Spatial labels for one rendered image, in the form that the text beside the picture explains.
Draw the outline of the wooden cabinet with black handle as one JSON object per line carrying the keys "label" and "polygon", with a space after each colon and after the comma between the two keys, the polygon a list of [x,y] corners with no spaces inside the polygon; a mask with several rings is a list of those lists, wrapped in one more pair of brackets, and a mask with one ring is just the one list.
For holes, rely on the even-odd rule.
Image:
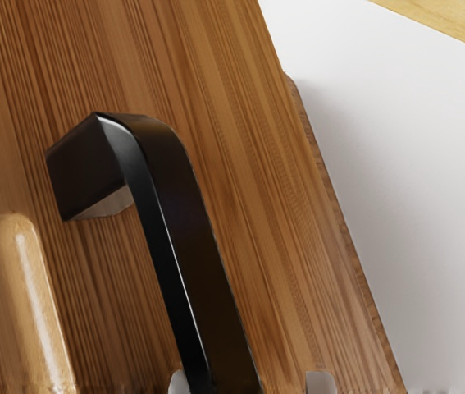
{"label": "wooden cabinet with black handle", "polygon": [[395,394],[257,0],[0,0],[0,393]]}

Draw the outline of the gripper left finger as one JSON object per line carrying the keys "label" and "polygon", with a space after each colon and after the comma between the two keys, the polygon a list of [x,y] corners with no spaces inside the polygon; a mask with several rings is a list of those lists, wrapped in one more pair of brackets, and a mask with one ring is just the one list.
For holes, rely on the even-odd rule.
{"label": "gripper left finger", "polygon": [[167,394],[191,394],[183,369],[178,369],[171,375]]}

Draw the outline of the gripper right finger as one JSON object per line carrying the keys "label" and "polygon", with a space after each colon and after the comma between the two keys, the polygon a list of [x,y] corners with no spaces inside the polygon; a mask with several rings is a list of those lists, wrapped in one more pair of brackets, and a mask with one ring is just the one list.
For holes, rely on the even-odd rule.
{"label": "gripper right finger", "polygon": [[307,371],[305,394],[336,394],[334,377],[326,371]]}

